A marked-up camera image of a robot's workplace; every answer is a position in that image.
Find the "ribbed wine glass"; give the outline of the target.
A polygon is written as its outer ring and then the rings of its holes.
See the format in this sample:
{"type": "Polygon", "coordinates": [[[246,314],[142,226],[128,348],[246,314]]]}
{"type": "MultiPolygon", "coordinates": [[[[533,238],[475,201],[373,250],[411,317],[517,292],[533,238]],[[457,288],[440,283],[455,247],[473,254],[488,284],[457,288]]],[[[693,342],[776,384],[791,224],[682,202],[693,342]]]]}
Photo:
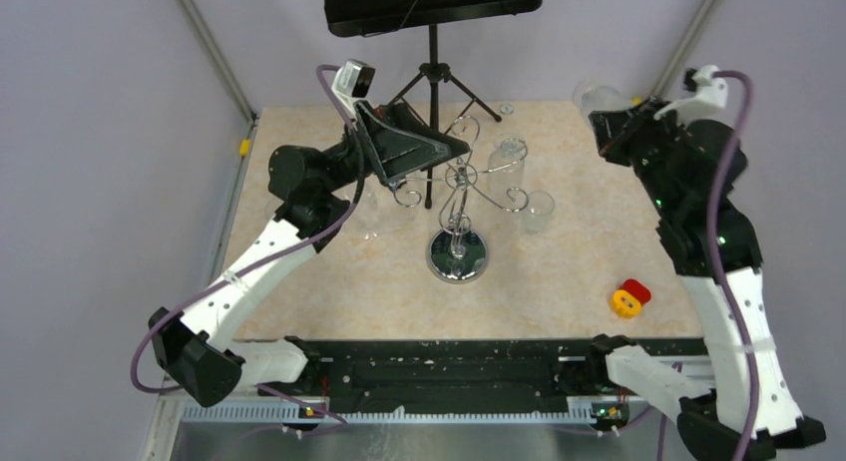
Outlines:
{"type": "Polygon", "coordinates": [[[528,154],[526,141],[516,134],[504,134],[494,144],[494,151],[488,158],[487,177],[489,194],[498,198],[507,197],[511,188],[523,185],[525,158],[528,154]]]}
{"type": "Polygon", "coordinates": [[[593,79],[580,82],[573,92],[572,100],[588,125],[593,112],[616,112],[635,106],[632,97],[593,79]]]}
{"type": "Polygon", "coordinates": [[[554,217],[556,202],[545,191],[529,193],[527,206],[522,210],[520,228],[525,234],[538,234],[545,231],[554,217]]]}

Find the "clear wine glass back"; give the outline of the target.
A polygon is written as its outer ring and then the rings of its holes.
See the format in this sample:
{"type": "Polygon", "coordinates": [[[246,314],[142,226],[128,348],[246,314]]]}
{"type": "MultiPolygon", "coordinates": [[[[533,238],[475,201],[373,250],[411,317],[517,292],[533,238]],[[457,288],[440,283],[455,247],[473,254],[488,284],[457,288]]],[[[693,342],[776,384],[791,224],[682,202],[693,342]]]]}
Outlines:
{"type": "Polygon", "coordinates": [[[370,184],[366,182],[356,209],[345,227],[361,239],[375,239],[383,230],[378,209],[378,198],[370,184]]]}

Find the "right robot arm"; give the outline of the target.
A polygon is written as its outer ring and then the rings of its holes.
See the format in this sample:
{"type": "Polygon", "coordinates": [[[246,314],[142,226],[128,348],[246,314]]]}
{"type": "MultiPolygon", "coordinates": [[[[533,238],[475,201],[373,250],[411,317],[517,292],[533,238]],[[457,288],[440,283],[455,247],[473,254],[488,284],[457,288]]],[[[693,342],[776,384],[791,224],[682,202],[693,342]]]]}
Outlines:
{"type": "Polygon", "coordinates": [[[663,365],[624,336],[595,339],[585,366],[598,393],[632,391],[672,421],[697,460],[771,460],[826,438],[780,368],[763,301],[754,227],[729,199],[746,169],[732,128],[680,121],[659,98],[588,115],[599,155],[629,167],[657,215],[659,242],[693,302],[711,382],[663,365]]]}

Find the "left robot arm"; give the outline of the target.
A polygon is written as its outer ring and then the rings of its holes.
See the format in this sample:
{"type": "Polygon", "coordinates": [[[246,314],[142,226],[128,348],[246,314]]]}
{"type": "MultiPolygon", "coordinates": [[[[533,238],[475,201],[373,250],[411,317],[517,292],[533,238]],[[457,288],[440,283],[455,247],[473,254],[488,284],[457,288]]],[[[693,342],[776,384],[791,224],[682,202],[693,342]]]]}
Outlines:
{"type": "Polygon", "coordinates": [[[367,177],[393,188],[408,175],[464,156],[469,143],[420,122],[405,103],[353,106],[355,117],[335,145],[283,145],[268,160],[268,190],[281,204],[243,254],[206,289],[149,320],[159,367],[202,407],[266,382],[296,394],[318,385],[319,367],[287,339],[238,342],[235,335],[261,302],[294,270],[319,254],[356,207],[336,196],[367,177]]]}

